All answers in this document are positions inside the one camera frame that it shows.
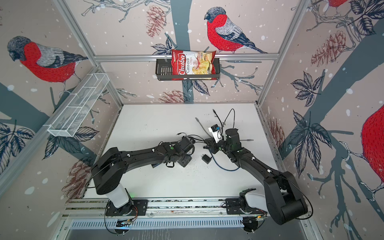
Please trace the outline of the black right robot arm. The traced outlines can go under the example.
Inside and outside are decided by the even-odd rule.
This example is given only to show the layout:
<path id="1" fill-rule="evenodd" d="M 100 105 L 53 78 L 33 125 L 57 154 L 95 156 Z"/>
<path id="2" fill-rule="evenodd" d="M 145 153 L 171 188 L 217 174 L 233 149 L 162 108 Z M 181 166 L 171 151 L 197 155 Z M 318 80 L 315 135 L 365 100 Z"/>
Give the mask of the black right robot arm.
<path id="1" fill-rule="evenodd" d="M 226 138 L 204 140 L 213 154 L 223 152 L 239 168 L 249 172 L 264 187 L 267 211 L 279 225 L 308 213 L 304 194 L 290 172 L 280 172 L 257 159 L 241 144 L 238 129 L 226 130 Z"/>

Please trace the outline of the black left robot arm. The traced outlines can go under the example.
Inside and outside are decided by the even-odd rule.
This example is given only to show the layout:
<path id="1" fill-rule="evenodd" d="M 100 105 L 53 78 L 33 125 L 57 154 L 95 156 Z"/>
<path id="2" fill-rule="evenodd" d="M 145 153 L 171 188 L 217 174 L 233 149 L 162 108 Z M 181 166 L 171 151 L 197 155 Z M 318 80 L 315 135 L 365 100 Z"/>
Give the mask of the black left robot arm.
<path id="1" fill-rule="evenodd" d="M 173 168 L 175 163 L 186 167 L 192 160 L 196 141 L 182 137 L 177 142 L 160 142 L 157 146 L 138 151 L 119 151 L 117 147 L 108 149 L 92 166 L 91 180 L 98 195 L 107 196 L 116 208 L 130 202 L 128 192 L 121 185 L 122 176 L 131 170 L 151 165 L 165 164 Z"/>

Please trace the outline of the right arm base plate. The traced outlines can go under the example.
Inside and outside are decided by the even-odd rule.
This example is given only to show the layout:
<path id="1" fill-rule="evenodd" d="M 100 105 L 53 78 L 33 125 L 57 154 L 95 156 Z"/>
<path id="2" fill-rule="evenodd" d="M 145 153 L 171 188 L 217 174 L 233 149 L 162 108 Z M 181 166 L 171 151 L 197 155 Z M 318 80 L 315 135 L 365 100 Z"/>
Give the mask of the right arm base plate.
<path id="1" fill-rule="evenodd" d="M 225 199 L 221 207 L 226 209 L 228 215 L 267 215 L 267 212 L 261 209 L 250 207 L 244 198 Z"/>

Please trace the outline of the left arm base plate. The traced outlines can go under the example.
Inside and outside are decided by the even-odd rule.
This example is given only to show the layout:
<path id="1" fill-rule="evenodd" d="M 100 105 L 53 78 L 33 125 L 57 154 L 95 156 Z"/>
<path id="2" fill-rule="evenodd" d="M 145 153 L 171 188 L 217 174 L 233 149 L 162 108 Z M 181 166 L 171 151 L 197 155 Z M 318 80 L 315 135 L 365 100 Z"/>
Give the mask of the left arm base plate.
<path id="1" fill-rule="evenodd" d="M 145 216 L 148 203 L 148 200 L 130 200 L 122 207 L 116 208 L 111 201 L 108 201 L 105 215 L 107 217 Z"/>

